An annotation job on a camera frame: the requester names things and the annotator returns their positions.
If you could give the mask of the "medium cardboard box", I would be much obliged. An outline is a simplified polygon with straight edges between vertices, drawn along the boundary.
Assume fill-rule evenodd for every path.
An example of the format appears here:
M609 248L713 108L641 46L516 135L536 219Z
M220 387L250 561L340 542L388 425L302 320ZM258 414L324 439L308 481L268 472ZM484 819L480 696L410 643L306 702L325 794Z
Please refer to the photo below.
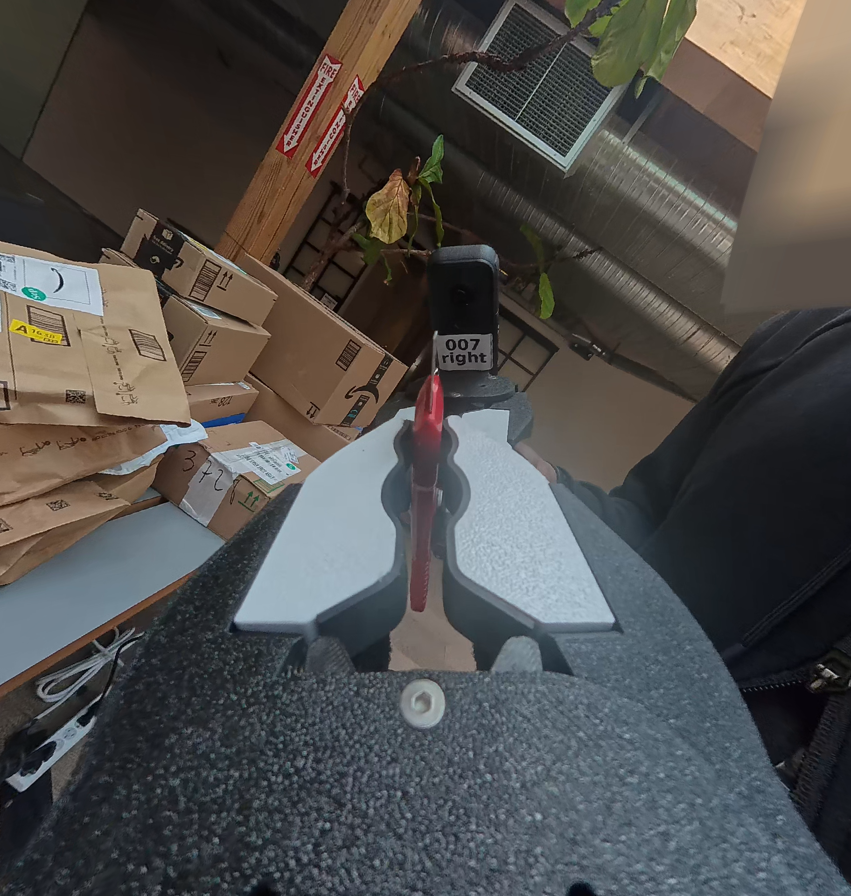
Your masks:
M256 324L182 297L170 297L162 313L185 386L242 381L271 338Z

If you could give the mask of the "white plastic mailer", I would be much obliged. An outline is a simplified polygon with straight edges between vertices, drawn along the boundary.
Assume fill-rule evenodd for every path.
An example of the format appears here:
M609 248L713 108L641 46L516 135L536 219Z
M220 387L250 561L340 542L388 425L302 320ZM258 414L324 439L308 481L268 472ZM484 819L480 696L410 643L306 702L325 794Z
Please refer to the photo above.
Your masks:
M106 485L112 484L117 486L126 483L129 476L136 474L144 475L150 472L151 476L154 476L156 465L170 448L200 442L207 436L204 426L196 420L193 420L186 427L161 425L156 427L156 429L160 431L162 436L159 444L143 454L93 474L91 478L99 484L105 483Z

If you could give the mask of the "leafy potted plant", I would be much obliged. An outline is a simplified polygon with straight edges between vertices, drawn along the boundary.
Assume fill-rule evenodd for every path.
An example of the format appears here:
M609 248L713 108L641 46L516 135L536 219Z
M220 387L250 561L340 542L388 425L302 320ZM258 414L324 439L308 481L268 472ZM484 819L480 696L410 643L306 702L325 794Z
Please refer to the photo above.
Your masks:
M342 131L342 204L323 248L316 256L300 287L310 290L321 272L339 252L358 252L367 265L381 263L385 282L392 281L391 260L410 256L427 259L432 250L415 251L413 243L419 231L420 206L426 196L432 206L428 219L433 224L436 246L445 237L442 210L435 200L433 187L443 178L444 140L434 138L425 161L415 157L409 170L396 169L385 184L367 199L362 210L354 210L349 202L348 162L352 131L364 103L375 92L385 92L398 81L439 67L482 66L501 74L518 73L544 56L556 55L573 44L575 39L598 39L592 47L593 76L607 87L630 83L642 73L634 89L639 96L648 80L660 81L680 47L697 14L697 2L566 2L565 17L569 27L553 38L525 46L520 52L497 52L468 49L411 63L380 73L372 85L361 89L354 106L344 101L340 107Z

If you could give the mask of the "white air vent grille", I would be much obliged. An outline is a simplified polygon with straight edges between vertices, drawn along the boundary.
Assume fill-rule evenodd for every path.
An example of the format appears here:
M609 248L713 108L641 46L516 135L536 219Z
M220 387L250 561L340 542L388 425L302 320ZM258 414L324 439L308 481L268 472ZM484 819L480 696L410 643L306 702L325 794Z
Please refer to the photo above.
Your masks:
M614 118L625 123L629 142L658 109L663 88L653 83L634 95L635 83L607 87L595 79L591 61L599 39L576 37L522 70L501 73L466 64L453 93L524 143L564 176Z

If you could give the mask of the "black-labelled cardboard box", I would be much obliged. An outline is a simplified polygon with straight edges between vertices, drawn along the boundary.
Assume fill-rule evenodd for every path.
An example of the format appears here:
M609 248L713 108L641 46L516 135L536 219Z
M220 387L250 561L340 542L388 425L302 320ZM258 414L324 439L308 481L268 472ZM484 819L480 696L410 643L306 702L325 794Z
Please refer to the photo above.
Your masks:
M262 326L276 295L175 224L138 209L121 251L180 297Z

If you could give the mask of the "white power strip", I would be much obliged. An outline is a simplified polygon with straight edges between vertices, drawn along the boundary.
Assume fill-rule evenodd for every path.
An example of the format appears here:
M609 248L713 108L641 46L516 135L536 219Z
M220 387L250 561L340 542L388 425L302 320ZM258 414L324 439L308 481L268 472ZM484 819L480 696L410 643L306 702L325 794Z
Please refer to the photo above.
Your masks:
M94 700L52 733L28 755L25 762L13 775L6 778L6 784L18 792L24 792L49 772L63 756L81 744L92 731L100 702L100 698Z

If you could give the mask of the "person's black jacket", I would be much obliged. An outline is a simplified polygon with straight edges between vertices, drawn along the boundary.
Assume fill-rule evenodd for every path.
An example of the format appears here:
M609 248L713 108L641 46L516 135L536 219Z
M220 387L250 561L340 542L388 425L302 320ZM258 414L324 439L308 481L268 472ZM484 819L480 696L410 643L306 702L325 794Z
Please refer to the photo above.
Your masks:
M791 801L851 885L851 543L723 659Z

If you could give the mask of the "red arrow sticker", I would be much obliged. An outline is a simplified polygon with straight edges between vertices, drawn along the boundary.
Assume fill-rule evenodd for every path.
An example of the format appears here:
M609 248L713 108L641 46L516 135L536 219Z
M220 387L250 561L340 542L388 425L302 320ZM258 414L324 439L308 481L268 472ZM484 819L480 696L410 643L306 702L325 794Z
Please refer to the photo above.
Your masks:
M322 55L277 138L277 150L285 158L291 160L296 155L315 114L330 93L341 70L342 62L338 58L329 53Z
M341 143L349 115L363 98L364 90L364 84L357 75L307 159L306 170L311 177L319 177L333 151Z

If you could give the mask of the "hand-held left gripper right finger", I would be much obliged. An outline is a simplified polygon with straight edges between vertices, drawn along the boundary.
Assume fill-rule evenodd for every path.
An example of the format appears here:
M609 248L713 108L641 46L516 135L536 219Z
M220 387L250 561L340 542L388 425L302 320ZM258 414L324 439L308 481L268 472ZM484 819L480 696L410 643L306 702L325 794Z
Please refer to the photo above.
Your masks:
M445 421L442 602L476 665L529 638L543 670L571 674L560 635L608 634L616 619L550 484L508 442Z

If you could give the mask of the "plain cardboard box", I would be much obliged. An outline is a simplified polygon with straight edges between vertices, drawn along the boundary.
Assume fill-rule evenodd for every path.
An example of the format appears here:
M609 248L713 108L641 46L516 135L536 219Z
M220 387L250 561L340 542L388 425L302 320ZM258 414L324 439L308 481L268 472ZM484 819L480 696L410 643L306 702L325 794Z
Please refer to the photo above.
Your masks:
M244 381L257 391L257 398L244 415L245 422L263 421L320 462L326 461L361 434L357 427L313 423L255 376L249 374Z

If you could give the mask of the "grey desk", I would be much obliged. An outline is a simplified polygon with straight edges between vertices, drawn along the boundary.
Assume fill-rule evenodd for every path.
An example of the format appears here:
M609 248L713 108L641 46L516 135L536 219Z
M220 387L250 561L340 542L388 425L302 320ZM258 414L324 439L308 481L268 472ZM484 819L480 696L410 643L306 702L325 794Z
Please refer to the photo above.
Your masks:
M106 522L0 587L0 698L169 596L222 545L161 504Z

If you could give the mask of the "taped handwritten cardboard box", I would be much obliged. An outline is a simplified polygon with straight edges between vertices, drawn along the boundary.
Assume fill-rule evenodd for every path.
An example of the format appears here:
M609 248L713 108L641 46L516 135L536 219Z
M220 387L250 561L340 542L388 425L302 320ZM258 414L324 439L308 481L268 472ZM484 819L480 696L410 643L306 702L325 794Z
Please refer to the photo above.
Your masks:
M319 460L262 421L207 429L200 442L171 447L153 487L224 540L285 489L302 484Z

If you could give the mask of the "black-framed grid window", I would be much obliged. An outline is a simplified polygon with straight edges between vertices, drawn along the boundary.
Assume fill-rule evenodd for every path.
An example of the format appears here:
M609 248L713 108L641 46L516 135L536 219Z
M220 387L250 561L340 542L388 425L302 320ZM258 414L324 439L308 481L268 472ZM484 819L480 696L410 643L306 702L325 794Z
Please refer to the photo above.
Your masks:
M331 228L338 225L346 231L351 225L349 213L340 214L340 191L340 186L330 181L327 199L307 227L295 252L291 256L278 254L274 257L272 267L280 263L283 275L297 285L314 267ZM364 272L364 262L352 252L343 250L324 264L313 282L311 293L330 310L346 311L349 297ZM506 306L499 309L497 348L498 373L509 378L521 391L532 386L558 351L554 342Z

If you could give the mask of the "person's right hand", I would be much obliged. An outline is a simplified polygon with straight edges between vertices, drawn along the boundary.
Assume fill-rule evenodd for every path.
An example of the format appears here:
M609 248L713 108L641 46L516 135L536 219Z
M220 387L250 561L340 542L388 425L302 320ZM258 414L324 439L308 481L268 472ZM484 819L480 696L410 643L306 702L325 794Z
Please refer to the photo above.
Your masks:
M514 450L520 454L528 463L537 469L544 478L551 484L558 483L557 468L550 462L540 456L532 447L525 442L518 442L514 446Z

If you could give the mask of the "person's right forearm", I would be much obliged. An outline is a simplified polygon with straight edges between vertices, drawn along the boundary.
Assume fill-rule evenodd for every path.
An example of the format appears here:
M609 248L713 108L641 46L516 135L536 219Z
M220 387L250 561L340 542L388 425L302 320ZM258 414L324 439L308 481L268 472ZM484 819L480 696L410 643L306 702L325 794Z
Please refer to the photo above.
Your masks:
M851 629L851 308L780 315L609 492L562 481L723 653Z

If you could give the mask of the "large cardboard box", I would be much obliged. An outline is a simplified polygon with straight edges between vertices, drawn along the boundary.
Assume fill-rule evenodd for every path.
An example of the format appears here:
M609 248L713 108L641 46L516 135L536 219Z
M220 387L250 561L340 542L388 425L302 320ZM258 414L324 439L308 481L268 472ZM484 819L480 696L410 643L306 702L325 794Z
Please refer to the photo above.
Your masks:
M276 295L253 376L311 423L370 426L407 366L251 255L242 253L238 266Z

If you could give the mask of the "white-labelled brown paper mailer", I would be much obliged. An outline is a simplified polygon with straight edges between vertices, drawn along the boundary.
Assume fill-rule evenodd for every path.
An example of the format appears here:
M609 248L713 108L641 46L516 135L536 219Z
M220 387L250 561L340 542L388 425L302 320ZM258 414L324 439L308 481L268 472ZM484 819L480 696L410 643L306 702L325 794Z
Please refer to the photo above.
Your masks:
M0 424L188 425L150 273L0 241Z

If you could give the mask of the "wooden post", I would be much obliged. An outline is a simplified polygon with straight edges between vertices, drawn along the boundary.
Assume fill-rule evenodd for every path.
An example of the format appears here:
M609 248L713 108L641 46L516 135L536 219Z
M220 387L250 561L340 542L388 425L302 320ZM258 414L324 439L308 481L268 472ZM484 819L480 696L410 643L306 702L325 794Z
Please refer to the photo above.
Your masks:
M294 109L324 53L342 62L341 72L291 160L281 155L276 145L285 117L218 240L217 253L234 262L244 252L263 263L272 260L317 185L320 176L311 177L306 162L330 118L357 75L364 84L364 93L374 84L419 6L420 2L416 1L352 1L345 5L324 49L315 55L314 64L286 117ZM360 110L362 100L350 113L344 136L330 160L342 141L349 141L352 114Z

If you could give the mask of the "small flat cardboard box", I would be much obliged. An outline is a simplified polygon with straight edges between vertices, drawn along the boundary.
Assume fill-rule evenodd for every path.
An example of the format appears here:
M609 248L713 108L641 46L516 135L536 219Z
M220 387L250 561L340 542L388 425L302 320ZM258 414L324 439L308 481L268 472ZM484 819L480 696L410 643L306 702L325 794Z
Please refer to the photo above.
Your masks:
M243 422L259 396L246 382L187 385L185 394L192 420L206 428Z

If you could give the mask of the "metal air duct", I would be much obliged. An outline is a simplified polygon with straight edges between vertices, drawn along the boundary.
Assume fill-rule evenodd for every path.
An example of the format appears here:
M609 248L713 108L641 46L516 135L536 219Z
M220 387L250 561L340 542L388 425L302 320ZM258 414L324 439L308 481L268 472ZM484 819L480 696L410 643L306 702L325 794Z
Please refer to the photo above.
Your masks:
M436 91L377 94L353 144L391 170L425 157L442 133L435 193L452 241L491 245L514 300L534 315L542 249L552 330L696 401L752 328L719 304L736 176L752 153L667 89L648 94L626 95L568 174L462 99L441 108Z

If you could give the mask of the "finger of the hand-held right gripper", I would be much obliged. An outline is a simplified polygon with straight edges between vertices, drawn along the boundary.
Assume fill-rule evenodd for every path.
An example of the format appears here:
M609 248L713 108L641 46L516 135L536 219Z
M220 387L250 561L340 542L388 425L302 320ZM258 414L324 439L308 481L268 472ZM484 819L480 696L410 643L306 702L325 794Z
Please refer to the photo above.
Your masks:
M448 428L461 437L479 432L495 442L509 442L509 410L477 409L448 417Z

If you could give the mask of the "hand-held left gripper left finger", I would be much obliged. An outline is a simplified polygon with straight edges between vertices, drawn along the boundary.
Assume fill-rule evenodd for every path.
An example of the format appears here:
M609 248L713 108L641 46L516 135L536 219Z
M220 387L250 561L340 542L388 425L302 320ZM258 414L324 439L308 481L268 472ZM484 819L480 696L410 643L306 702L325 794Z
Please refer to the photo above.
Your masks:
M353 658L389 640L408 607L413 416L399 411L307 476L238 606L238 632L328 636Z

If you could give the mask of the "red box cutter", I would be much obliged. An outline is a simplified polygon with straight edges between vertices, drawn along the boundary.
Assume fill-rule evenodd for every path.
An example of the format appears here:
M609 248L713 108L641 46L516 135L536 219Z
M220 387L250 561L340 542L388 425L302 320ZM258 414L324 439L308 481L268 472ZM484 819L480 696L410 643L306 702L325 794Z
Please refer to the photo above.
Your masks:
M423 612L427 604L432 527L438 505L442 457L444 397L438 350L439 333L436 331L432 336L431 372L420 388L411 431L409 607L417 613Z

